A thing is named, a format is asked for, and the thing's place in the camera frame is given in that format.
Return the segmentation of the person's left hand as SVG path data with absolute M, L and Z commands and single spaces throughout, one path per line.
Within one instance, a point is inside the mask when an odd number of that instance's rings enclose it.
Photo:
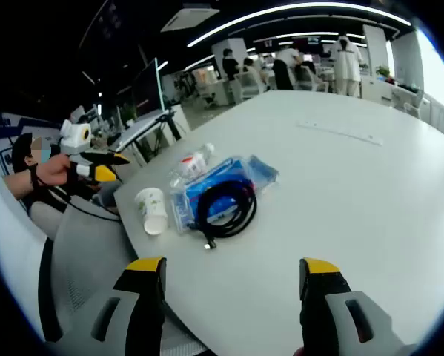
M 52 156 L 36 166 L 36 176 L 40 185 L 60 186 L 67 184 L 71 161 L 67 155 Z

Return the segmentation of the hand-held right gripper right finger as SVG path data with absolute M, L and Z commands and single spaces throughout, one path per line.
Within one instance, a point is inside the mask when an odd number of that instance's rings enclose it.
M 299 261 L 299 316 L 304 355 L 412 355 L 392 319 L 362 291 L 351 290 L 332 263 Z

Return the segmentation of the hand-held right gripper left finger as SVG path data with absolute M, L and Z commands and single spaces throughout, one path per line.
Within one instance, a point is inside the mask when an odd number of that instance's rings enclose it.
M 95 293 L 67 333 L 69 355 L 158 355 L 165 321 L 166 259 L 130 263 L 112 287 Z

